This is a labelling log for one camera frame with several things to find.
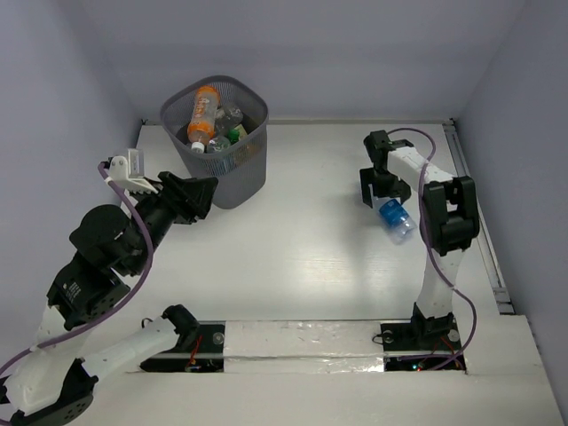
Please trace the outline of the clear bottle light blue cap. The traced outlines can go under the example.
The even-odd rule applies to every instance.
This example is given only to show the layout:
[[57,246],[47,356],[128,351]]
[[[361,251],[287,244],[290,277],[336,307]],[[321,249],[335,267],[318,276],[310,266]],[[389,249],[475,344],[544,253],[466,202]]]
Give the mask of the clear bottle light blue cap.
[[377,199],[376,209],[387,234],[396,244],[410,240],[418,228],[404,206],[397,199]]

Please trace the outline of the clear bottle blue label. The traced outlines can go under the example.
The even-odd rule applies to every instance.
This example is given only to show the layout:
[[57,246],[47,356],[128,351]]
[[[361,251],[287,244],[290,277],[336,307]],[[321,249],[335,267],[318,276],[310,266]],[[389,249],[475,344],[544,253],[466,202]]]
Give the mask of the clear bottle blue label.
[[220,153],[231,146],[232,142],[227,137],[217,136],[209,141],[206,152],[208,154]]

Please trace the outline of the long orange capped bottle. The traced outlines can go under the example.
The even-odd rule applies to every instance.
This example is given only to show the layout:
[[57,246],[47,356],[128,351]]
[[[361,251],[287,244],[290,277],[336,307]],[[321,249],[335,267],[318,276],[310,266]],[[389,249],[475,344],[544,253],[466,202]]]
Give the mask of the long orange capped bottle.
[[195,93],[193,115],[186,134],[193,152],[204,154],[215,134],[215,121],[220,94],[210,85],[201,86]]

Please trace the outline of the green soda bottle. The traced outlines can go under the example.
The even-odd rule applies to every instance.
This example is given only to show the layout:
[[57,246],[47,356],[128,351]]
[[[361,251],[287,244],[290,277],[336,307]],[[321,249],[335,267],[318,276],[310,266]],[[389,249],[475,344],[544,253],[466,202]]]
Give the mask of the green soda bottle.
[[241,140],[241,132],[235,128],[227,132],[227,138],[232,144],[236,144]]

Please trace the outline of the orange juice bottle brown cap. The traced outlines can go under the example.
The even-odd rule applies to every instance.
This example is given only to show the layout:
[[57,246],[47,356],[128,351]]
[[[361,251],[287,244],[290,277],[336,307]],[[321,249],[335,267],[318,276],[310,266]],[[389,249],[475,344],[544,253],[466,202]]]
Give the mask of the orange juice bottle brown cap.
[[246,144],[241,147],[240,152],[240,161],[241,162],[248,162],[252,158],[254,158],[260,148],[256,144]]

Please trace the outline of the crushed clear bottle white cap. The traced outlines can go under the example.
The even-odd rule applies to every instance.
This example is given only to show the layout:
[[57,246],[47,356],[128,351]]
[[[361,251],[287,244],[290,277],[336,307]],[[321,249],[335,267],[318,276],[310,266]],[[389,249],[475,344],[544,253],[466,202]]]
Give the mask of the crushed clear bottle white cap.
[[238,106],[222,106],[216,112],[216,129],[217,131],[231,130],[241,124],[243,117],[244,114]]

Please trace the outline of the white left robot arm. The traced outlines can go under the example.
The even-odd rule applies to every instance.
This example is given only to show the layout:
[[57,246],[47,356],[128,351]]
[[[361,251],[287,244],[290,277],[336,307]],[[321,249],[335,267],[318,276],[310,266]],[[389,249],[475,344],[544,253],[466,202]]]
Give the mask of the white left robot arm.
[[121,204],[91,209],[71,232],[75,254],[47,292],[34,343],[1,368],[1,400],[12,407],[12,425],[66,425],[113,375],[164,351],[195,351],[201,343],[199,321],[175,304],[119,343],[82,355],[91,332],[143,287],[171,226],[204,219],[218,185],[215,177],[168,171],[149,179],[136,149],[102,161],[98,170]]

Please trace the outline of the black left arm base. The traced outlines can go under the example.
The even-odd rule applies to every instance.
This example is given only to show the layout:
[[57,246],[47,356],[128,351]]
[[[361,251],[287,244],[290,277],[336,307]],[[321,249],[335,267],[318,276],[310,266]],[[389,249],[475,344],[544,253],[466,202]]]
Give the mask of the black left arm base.
[[223,373],[225,369],[225,322],[199,322],[182,304],[162,314],[181,332],[173,348],[140,364],[147,373]]

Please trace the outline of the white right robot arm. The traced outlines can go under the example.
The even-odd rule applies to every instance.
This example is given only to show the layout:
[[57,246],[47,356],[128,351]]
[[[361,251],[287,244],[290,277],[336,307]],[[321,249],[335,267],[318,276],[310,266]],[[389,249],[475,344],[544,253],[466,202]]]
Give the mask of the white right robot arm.
[[410,141],[393,140],[385,130],[370,132],[363,144],[372,165],[359,172],[362,201],[387,227],[408,233],[403,205],[411,194],[418,197],[426,266],[405,336],[428,348],[453,325],[454,282],[465,251],[479,234],[475,182],[436,166],[435,145],[421,155]]

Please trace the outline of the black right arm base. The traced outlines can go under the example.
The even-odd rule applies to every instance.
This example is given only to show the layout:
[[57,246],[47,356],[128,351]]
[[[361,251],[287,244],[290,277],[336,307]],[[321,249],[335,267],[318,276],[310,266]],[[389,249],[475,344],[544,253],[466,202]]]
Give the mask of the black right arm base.
[[462,348],[453,312],[427,316],[417,302],[409,319],[382,323],[371,341],[391,353],[387,369],[392,371],[435,370]]

